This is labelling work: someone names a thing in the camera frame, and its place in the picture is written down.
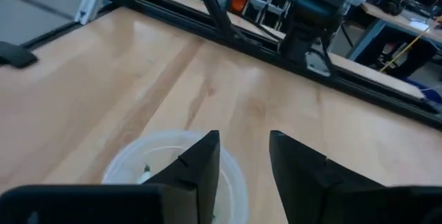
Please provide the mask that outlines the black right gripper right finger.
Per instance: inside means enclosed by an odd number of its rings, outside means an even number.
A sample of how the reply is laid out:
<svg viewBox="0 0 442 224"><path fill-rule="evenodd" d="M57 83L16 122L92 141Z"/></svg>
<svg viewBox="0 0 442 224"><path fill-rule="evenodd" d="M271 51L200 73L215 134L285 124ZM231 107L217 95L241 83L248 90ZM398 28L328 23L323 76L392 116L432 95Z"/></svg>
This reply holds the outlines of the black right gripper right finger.
<svg viewBox="0 0 442 224"><path fill-rule="evenodd" d="M270 131L269 155L289 223L334 223L331 192L383 187L281 131Z"/></svg>

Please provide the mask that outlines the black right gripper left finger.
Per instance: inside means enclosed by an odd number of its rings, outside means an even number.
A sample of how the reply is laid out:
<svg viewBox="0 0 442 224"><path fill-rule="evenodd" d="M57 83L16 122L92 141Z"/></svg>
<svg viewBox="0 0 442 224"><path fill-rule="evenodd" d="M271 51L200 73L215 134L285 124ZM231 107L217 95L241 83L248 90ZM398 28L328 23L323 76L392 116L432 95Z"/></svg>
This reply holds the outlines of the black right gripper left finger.
<svg viewBox="0 0 442 224"><path fill-rule="evenodd" d="M143 223L211 223L220 173L220 134L210 131L144 185Z"/></svg>

